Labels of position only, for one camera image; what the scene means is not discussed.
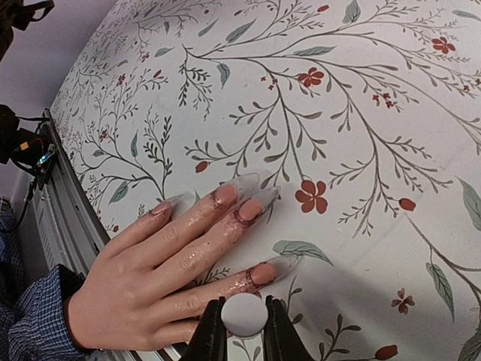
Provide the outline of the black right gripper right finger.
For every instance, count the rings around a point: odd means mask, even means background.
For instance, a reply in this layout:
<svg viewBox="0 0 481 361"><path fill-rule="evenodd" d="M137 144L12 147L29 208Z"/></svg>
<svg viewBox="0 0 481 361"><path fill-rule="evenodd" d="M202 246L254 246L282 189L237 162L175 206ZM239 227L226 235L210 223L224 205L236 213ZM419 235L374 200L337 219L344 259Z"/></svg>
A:
<svg viewBox="0 0 481 361"><path fill-rule="evenodd" d="M264 360L314 361L281 301L268 296L265 305L268 310L268 321L264 327Z"/></svg>

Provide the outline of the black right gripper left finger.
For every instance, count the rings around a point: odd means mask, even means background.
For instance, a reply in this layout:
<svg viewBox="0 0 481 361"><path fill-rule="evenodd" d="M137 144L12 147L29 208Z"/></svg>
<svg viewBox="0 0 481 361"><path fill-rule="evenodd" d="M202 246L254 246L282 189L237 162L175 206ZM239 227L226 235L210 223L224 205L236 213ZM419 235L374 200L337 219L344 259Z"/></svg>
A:
<svg viewBox="0 0 481 361"><path fill-rule="evenodd" d="M225 297L208 302L180 361L227 360L227 331L221 319Z"/></svg>

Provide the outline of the white nail polish brush cap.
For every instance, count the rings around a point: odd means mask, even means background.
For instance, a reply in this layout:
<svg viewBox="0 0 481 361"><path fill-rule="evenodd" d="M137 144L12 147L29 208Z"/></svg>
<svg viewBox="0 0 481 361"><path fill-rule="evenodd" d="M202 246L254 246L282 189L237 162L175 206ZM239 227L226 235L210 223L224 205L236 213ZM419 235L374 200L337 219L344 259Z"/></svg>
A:
<svg viewBox="0 0 481 361"><path fill-rule="evenodd" d="M239 293L224 303L220 317L232 335L252 338L264 329L268 321L268 309L258 296Z"/></svg>

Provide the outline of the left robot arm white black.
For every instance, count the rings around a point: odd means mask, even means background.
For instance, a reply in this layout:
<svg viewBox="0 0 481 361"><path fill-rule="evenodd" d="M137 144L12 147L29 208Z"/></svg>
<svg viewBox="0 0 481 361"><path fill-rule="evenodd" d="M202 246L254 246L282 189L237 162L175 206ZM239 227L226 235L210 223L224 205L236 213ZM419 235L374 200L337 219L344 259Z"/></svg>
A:
<svg viewBox="0 0 481 361"><path fill-rule="evenodd" d="M55 7L54 1L26 5L22 0L1 1L1 59L14 39L14 29L25 31L30 23L39 22Z"/></svg>

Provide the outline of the blue checked sleeve forearm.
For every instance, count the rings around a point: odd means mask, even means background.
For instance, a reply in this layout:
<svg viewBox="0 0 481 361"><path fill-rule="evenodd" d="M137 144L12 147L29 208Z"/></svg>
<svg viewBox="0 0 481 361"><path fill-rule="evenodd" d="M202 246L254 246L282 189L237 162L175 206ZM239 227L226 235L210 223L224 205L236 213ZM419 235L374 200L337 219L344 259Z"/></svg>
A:
<svg viewBox="0 0 481 361"><path fill-rule="evenodd" d="M71 340L63 302L85 277L56 265L46 276L23 286L25 269L17 235L1 234L1 359L79 360L92 350Z"/></svg>

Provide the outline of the person's bare hand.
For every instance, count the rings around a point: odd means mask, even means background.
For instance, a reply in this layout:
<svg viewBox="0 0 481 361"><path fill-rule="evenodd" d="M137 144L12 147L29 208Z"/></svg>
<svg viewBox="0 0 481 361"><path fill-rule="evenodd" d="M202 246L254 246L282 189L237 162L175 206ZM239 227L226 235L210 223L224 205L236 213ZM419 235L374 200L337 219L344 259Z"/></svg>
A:
<svg viewBox="0 0 481 361"><path fill-rule="evenodd" d="M176 199L158 204L112 238L83 286L64 303L65 323L80 350L154 351L188 342L209 301L259 291L287 276L291 256L262 261L193 287L278 199L271 187L251 194L251 175L217 187L181 215Z"/></svg>

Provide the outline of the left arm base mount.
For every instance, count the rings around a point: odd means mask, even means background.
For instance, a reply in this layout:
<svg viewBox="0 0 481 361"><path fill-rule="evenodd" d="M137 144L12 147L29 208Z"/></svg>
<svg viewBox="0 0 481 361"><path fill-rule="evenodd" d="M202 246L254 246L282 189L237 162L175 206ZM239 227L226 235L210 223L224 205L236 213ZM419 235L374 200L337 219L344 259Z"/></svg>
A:
<svg viewBox="0 0 481 361"><path fill-rule="evenodd" d="M33 176L42 190L58 155L49 130L49 117L18 117L1 105L1 164L11 161Z"/></svg>

